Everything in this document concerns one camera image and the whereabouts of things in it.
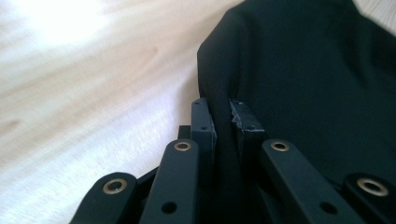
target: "metallic ring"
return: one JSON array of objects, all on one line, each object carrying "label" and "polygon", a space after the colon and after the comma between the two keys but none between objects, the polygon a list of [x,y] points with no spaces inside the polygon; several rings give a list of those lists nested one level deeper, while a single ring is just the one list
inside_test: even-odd
[{"label": "metallic ring", "polygon": [[385,197],[389,195],[387,187],[373,179],[360,178],[358,179],[358,186],[367,193],[378,197]]},{"label": "metallic ring", "polygon": [[276,151],[287,151],[289,150],[289,146],[283,142],[273,142],[271,143],[271,148]]},{"label": "metallic ring", "polygon": [[191,145],[187,142],[179,142],[174,145],[177,151],[187,151],[191,148]]},{"label": "metallic ring", "polygon": [[127,182],[124,179],[117,178],[107,181],[103,186],[103,192],[106,194],[117,194],[122,192],[127,186]]}]

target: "light wood surface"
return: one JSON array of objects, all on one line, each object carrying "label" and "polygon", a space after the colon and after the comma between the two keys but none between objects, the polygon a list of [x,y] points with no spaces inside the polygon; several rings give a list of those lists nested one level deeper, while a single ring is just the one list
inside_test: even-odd
[{"label": "light wood surface", "polygon": [[[157,166],[198,98],[196,51],[241,2],[0,2],[0,223],[68,223],[93,183]],[[359,0],[396,34],[396,2]]]}]

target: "black fabric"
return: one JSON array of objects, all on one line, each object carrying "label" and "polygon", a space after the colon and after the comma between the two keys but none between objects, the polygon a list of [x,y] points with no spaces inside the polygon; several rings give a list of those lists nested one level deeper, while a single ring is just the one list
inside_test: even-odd
[{"label": "black fabric", "polygon": [[396,38],[352,1],[247,0],[198,52],[219,141],[203,223],[260,222],[241,177],[229,98],[291,141],[335,185],[361,172],[396,185]]}]

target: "wood grain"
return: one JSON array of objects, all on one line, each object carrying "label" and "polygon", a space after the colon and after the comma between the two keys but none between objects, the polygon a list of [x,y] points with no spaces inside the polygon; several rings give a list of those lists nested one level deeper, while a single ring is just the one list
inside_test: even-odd
[{"label": "wood grain", "polygon": [[[67,223],[103,175],[157,166],[199,45],[240,2],[1,1],[0,223]],[[394,1],[356,3],[396,34]]]}]

